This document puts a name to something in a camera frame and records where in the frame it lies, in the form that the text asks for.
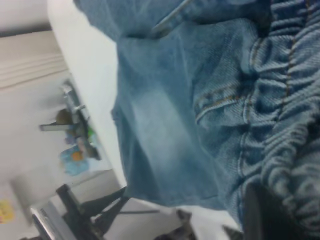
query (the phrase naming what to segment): stitching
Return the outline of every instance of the stitching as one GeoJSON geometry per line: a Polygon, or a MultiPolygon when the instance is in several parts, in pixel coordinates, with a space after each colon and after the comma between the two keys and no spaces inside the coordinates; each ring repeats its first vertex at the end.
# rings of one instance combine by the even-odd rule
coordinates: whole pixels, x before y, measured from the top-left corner
{"type": "Polygon", "coordinates": [[[263,39],[262,38],[259,38],[259,40],[258,40],[258,44],[257,44],[257,46],[256,46],[256,48],[254,49],[254,52],[253,52],[253,54],[252,54],[252,68],[254,69],[254,66],[255,66],[255,64],[256,64],[256,59],[257,59],[257,55],[258,55],[258,50],[259,50],[259,48],[261,47],[261,44],[262,44],[262,42],[263,42],[263,39]]]}
{"type": "Polygon", "coordinates": [[[305,0],[305,8],[306,8],[306,14],[307,14],[306,22],[308,22],[308,20],[310,19],[310,15],[311,15],[311,12],[310,12],[310,0],[305,0]]]}
{"type": "Polygon", "coordinates": [[[246,114],[245,114],[245,118],[246,118],[246,121],[248,122],[248,124],[250,124],[250,111],[251,111],[251,106],[252,106],[252,96],[254,94],[254,89],[252,88],[252,91],[249,95],[249,99],[248,99],[248,104],[247,104],[247,107],[246,107],[246,114]]]}
{"type": "Polygon", "coordinates": [[[213,104],[211,104],[211,105],[209,105],[209,106],[206,106],[206,107],[204,107],[204,108],[202,108],[201,109],[201,112],[199,112],[197,115],[196,115],[196,117],[195,117],[195,121],[197,122],[199,119],[200,119],[200,117],[203,115],[203,113],[205,112],[205,111],[207,111],[208,109],[210,109],[210,108],[212,108],[212,107],[215,107],[215,106],[217,106],[217,105],[220,105],[220,104],[223,104],[223,103],[225,103],[225,102],[227,102],[227,101],[229,101],[229,100],[239,100],[241,97],[239,97],[239,96],[227,96],[227,97],[225,97],[225,98],[223,98],[223,99],[221,99],[221,100],[219,100],[219,101],[216,101],[215,103],[213,103],[213,104]]]}
{"type": "MultiPolygon", "coordinates": [[[[310,16],[310,2],[309,0],[305,0],[304,1],[305,3],[305,9],[306,9],[306,12],[307,12],[307,17],[306,17],[306,21],[305,21],[305,25],[307,24],[307,21],[309,19],[309,16],[310,16]]],[[[294,55],[294,46],[297,42],[297,35],[294,35],[293,39],[292,39],[292,45],[291,45],[291,49],[290,49],[290,53],[289,53],[289,56],[288,56],[288,59],[289,59],[289,64],[288,64],[288,70],[286,72],[286,80],[285,80],[285,96],[282,98],[282,101],[281,101],[281,109],[280,109],[280,112],[278,114],[278,118],[276,120],[276,122],[278,123],[279,120],[280,120],[280,116],[281,114],[283,113],[284,111],[284,107],[285,107],[285,100],[286,98],[289,96],[289,93],[290,93],[290,84],[289,84],[289,81],[290,79],[292,78],[291,74],[290,74],[290,69],[293,67],[293,55],[294,55]]]]}
{"type": "Polygon", "coordinates": [[[238,86],[239,86],[239,84],[232,84],[232,85],[230,85],[230,86],[225,86],[225,87],[216,89],[216,90],[214,90],[214,91],[208,92],[208,93],[202,95],[202,96],[195,102],[195,104],[193,105],[193,107],[199,105],[199,102],[201,102],[203,99],[206,99],[207,97],[210,97],[210,96],[213,95],[213,94],[216,94],[216,93],[218,93],[218,92],[220,92],[220,91],[223,91],[223,90],[226,90],[226,89],[233,89],[233,88],[236,88],[236,87],[238,87],[238,86]]]}
{"type": "Polygon", "coordinates": [[[157,25],[152,28],[152,31],[160,28],[166,22],[170,21],[173,17],[175,17],[183,8],[188,6],[193,0],[184,0],[182,1],[172,12],[170,12],[167,16],[165,16],[157,25]]]}

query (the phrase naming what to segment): blue denim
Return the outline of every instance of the blue denim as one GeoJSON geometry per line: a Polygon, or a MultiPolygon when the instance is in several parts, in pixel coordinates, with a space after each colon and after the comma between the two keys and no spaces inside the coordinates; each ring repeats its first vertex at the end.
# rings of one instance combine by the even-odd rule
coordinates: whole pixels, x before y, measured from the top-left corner
{"type": "Polygon", "coordinates": [[[320,232],[317,0],[76,0],[117,42],[127,194],[227,209],[267,186],[320,232]]]}

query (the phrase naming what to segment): white table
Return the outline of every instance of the white table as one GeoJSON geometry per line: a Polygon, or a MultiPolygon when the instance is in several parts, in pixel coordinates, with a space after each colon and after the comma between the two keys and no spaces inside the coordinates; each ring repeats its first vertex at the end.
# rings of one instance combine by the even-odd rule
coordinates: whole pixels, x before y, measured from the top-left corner
{"type": "MultiPolygon", "coordinates": [[[[76,88],[87,107],[95,131],[120,185],[126,186],[117,130],[111,118],[111,110],[117,94],[116,45],[89,25],[84,14],[76,9],[72,0],[47,1],[50,23],[74,77],[76,88]]],[[[156,206],[146,201],[141,202],[156,206]]],[[[156,207],[164,212],[172,211],[166,207],[156,207]]],[[[218,224],[237,228],[237,224],[226,211],[215,211],[199,206],[180,208],[192,212],[194,216],[192,224],[196,232],[199,232],[198,237],[205,233],[211,237],[216,236],[218,229],[221,231],[218,224]]]]}

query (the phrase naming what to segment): white wall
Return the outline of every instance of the white wall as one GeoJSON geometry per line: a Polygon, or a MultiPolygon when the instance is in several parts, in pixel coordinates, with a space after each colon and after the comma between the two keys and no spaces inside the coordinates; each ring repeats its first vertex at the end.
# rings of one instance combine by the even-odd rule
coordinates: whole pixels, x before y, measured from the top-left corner
{"type": "Polygon", "coordinates": [[[63,108],[59,85],[66,73],[0,90],[0,183],[58,161],[63,132],[40,132],[63,108]]]}
{"type": "Polygon", "coordinates": [[[0,0],[0,32],[48,22],[47,0],[0,0]]]}

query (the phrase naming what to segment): black object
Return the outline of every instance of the black object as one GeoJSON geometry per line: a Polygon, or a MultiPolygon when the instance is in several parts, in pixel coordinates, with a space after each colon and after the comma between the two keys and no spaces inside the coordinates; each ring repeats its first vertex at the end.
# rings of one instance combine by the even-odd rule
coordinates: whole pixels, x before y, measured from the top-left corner
{"type": "Polygon", "coordinates": [[[57,124],[53,122],[51,124],[41,124],[39,126],[40,131],[42,132],[50,132],[50,131],[68,131],[75,128],[73,124],[57,124]]]}
{"type": "Polygon", "coordinates": [[[58,188],[56,192],[67,210],[63,219],[78,240],[103,240],[104,234],[109,230],[122,207],[130,199],[123,196],[125,188],[83,204],[78,203],[69,186],[66,184],[58,188]],[[117,199],[119,199],[119,201],[115,205],[107,211],[103,211],[117,199]],[[91,217],[98,214],[101,214],[101,216],[92,222],[91,217]]]}
{"type": "Polygon", "coordinates": [[[244,239],[307,240],[302,228],[266,187],[250,184],[244,200],[244,239]]]}
{"type": "Polygon", "coordinates": [[[244,234],[238,230],[232,229],[228,226],[223,226],[223,230],[229,236],[229,240],[244,240],[244,234]]]}
{"type": "Polygon", "coordinates": [[[154,240],[196,240],[196,236],[190,224],[191,214],[182,210],[177,210],[176,215],[181,221],[182,226],[156,237],[154,240]]]}
{"type": "Polygon", "coordinates": [[[77,128],[75,129],[76,135],[82,138],[86,155],[88,155],[90,158],[94,158],[100,161],[101,158],[99,156],[97,149],[91,146],[89,143],[89,136],[88,136],[89,125],[88,125],[88,121],[85,119],[81,110],[77,110],[73,114],[73,119],[77,124],[77,128]]]}
{"type": "Polygon", "coordinates": [[[32,238],[21,238],[20,240],[43,240],[40,236],[35,236],[35,237],[32,237],[32,238]]]}

